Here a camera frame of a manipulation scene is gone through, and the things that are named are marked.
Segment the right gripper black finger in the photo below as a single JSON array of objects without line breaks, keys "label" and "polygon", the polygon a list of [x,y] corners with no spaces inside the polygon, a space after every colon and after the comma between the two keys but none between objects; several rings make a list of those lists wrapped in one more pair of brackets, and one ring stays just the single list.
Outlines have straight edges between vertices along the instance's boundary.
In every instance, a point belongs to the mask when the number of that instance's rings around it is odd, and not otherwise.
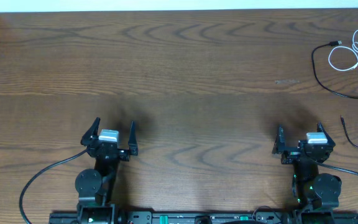
[{"label": "right gripper black finger", "polygon": [[276,138],[273,145],[272,153],[273,154],[282,154],[285,150],[285,136],[282,126],[277,128]]},{"label": "right gripper black finger", "polygon": [[334,142],[334,140],[332,139],[332,137],[326,132],[322,122],[318,122],[316,125],[316,129],[317,132],[319,133],[320,137],[320,142],[323,143],[323,139],[324,139],[324,143],[330,146],[335,146],[336,143]]}]

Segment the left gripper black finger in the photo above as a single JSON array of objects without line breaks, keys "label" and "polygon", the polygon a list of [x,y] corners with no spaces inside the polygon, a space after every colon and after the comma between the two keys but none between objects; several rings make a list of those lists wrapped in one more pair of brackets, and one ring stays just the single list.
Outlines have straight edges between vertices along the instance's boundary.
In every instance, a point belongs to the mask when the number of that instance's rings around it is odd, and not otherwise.
[{"label": "left gripper black finger", "polygon": [[98,129],[101,118],[96,117],[91,127],[84,133],[81,138],[81,145],[89,146],[95,139],[98,138]]},{"label": "left gripper black finger", "polygon": [[131,155],[137,156],[138,155],[138,144],[137,144],[137,138],[136,138],[136,134],[135,134],[135,121],[131,122],[128,146],[129,146]]}]

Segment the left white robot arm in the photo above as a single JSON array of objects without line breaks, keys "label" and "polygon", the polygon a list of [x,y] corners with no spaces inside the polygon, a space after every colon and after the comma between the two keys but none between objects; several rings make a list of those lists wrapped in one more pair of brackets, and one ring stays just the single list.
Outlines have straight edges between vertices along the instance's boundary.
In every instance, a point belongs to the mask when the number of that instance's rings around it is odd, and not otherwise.
[{"label": "left white robot arm", "polygon": [[135,135],[135,122],[131,123],[128,148],[119,147],[119,132],[98,131],[100,118],[96,118],[81,138],[86,153],[95,159],[92,169],[81,171],[75,180],[78,192],[77,217],[73,223],[126,223],[125,212],[111,203],[120,162],[128,162],[139,153]]}]

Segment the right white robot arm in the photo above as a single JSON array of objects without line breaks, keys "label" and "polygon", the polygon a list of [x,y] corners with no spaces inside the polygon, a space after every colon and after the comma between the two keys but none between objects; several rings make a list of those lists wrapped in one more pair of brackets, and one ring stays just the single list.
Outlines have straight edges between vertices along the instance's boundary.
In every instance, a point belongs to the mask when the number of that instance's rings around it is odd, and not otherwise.
[{"label": "right white robot arm", "polygon": [[318,169],[335,145],[321,123],[315,132],[306,133],[306,139],[299,140],[297,146],[287,146],[283,128],[277,128],[272,153],[281,155],[283,165],[293,166],[292,188],[298,199],[298,208],[284,214],[283,223],[335,223],[333,209],[339,206],[342,181]]}]

